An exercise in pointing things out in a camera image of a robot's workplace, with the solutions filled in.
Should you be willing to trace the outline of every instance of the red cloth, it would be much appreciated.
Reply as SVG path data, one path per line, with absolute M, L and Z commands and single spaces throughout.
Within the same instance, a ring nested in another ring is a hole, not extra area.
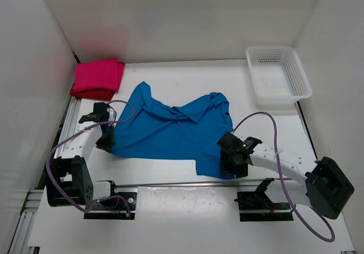
M 119 90 L 125 63 L 117 58 L 79 63 L 69 94 L 83 99 L 110 101 Z
M 118 59 L 79 63 L 75 72 L 75 92 L 95 89 L 118 91 Z
M 109 91 L 109 90 L 103 90 L 103 89 L 96 89 L 96 90 L 90 90 L 90 91 L 84 91 L 84 92 L 75 92 L 73 90 L 73 86 L 71 90 L 69 91 L 69 94 L 74 97 L 78 97 L 80 99 L 96 99 L 96 100 L 105 100 L 110 101 L 113 99 L 113 96 L 115 94 L 115 91 Z

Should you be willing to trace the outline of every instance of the white wall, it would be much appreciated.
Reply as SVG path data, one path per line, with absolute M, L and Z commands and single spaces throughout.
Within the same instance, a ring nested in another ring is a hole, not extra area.
M 75 60 L 44 0 L 0 0 L 0 253 L 67 106 Z
M 241 59 L 293 45 L 317 0 L 47 0 L 81 61 Z
M 295 48 L 313 89 L 301 103 L 313 143 L 355 187 L 344 215 L 364 253 L 364 0 L 320 0 Z

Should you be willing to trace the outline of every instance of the white table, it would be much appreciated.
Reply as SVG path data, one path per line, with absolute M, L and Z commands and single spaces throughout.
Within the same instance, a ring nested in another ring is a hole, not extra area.
M 246 60 L 128 64 L 119 93 L 114 99 L 128 100 L 134 88 L 145 81 L 152 96 L 181 106 L 210 92 L 221 92 L 230 102 L 233 124 L 261 110 Z M 92 100 L 82 100 L 78 118 L 92 111 Z M 124 105 L 113 104 L 118 114 Z M 301 119 L 294 105 L 271 112 L 278 125 L 278 144 L 300 157 L 313 158 Z M 273 144 L 269 118 L 247 120 L 236 135 L 253 136 Z M 94 149 L 88 168 L 92 179 L 111 179 L 118 185 L 214 182 L 197 176 L 194 161 L 121 158 Z M 277 178 L 275 172 L 250 167 L 244 181 Z M 332 243 L 319 241 L 295 221 L 240 223 L 234 188 L 147 188 L 140 187 L 134 221 L 84 220 L 73 207 L 50 208 L 44 194 L 31 233 L 29 246 L 40 253 L 340 253 L 354 250 L 342 215 L 330 221 L 337 235 Z M 300 208 L 323 235 L 329 232 L 317 216 Z

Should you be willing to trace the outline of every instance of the black bracket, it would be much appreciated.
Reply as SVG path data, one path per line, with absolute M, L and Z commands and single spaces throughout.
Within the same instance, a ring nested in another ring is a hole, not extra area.
M 124 202 L 115 198 L 93 204 L 92 210 L 84 213 L 84 219 L 134 220 L 138 197 L 137 191 L 115 192 L 114 195 L 120 195 L 127 200 L 130 208 L 129 217 L 126 216 L 126 206 Z
M 255 191 L 239 191 L 240 222 L 292 221 L 288 203 L 273 203 L 264 193 L 273 178 L 265 179 Z
M 73 201 L 81 205 L 91 203 L 93 184 L 85 158 L 79 156 L 75 156 L 72 159 L 55 158 L 51 161 L 50 168 L 57 184 Z M 72 181 L 61 180 L 67 173 L 72 173 Z M 48 175 L 46 175 L 46 185 L 48 204 L 51 207 L 70 205 L 58 192 Z
M 82 116 L 78 123 L 82 124 L 84 122 L 105 122 L 110 118 L 110 106 L 105 102 L 96 102 L 93 104 L 92 113 Z M 102 136 L 96 142 L 96 147 L 101 150 L 109 151 L 114 142 L 114 126 L 112 124 L 100 125 Z
M 217 142 L 220 151 L 220 173 L 230 173 L 239 177 L 246 177 L 248 175 L 248 164 L 251 164 L 250 154 L 253 149 L 261 144 L 262 141 L 254 138 L 247 137 L 241 141 L 232 133 L 225 133 Z
M 354 187 L 334 160 L 324 157 L 306 173 L 307 196 L 312 208 L 322 216 L 337 219 L 354 193 Z

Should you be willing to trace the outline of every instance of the basket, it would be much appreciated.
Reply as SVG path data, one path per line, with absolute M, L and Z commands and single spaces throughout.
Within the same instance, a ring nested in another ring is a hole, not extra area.
M 284 106 L 312 94 L 296 51 L 289 46 L 253 46 L 246 49 L 257 102 Z

